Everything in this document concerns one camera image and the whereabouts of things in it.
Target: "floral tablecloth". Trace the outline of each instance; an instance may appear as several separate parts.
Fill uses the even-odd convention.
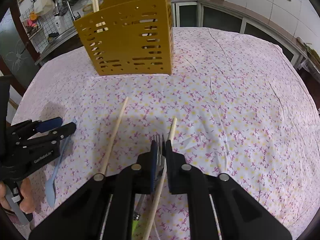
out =
[[[307,88],[281,49],[267,41],[209,28],[173,33],[171,76],[99,76],[84,47],[40,69],[13,123],[77,119],[55,180],[55,208],[99,171],[128,96],[109,175],[135,163],[149,150],[151,136],[167,134],[176,116],[174,150],[207,174],[230,174],[296,239],[320,206],[320,123]],[[53,167],[30,176],[36,225],[53,211],[44,196]],[[142,238],[149,206],[147,198],[136,239]],[[155,222],[161,239],[190,239],[186,195],[170,195],[167,182]]]

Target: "human hand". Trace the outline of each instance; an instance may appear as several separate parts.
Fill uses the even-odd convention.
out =
[[[11,210],[9,203],[5,198],[5,192],[6,192],[5,185],[1,181],[0,182],[0,204],[3,208]],[[29,178],[25,178],[22,181],[20,192],[21,192],[21,195],[23,196],[23,200],[20,203],[20,209],[26,214],[29,214],[35,211],[35,205],[34,205],[33,195],[31,190],[31,183]]]

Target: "utensil rack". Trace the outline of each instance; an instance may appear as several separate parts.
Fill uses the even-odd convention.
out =
[[[171,74],[171,0],[103,1],[74,22],[99,75]]]

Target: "blue spoon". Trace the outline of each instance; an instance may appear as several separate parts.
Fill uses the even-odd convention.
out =
[[[67,145],[70,141],[71,135],[68,136],[67,138],[65,138],[64,142],[62,143],[62,145],[60,145],[60,157],[58,159],[58,162],[54,168],[53,174],[51,175],[51,177],[45,182],[45,188],[44,188],[44,192],[45,192],[45,197],[47,198],[47,203],[49,204],[50,207],[54,207],[54,203],[56,201],[56,191],[55,191],[55,187],[54,187],[54,179],[57,176],[58,173],[58,169],[64,154],[64,151],[67,148]]]

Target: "yellow utensil holder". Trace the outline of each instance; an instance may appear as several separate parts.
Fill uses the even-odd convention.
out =
[[[99,75],[171,74],[171,0],[103,0],[74,25]]]

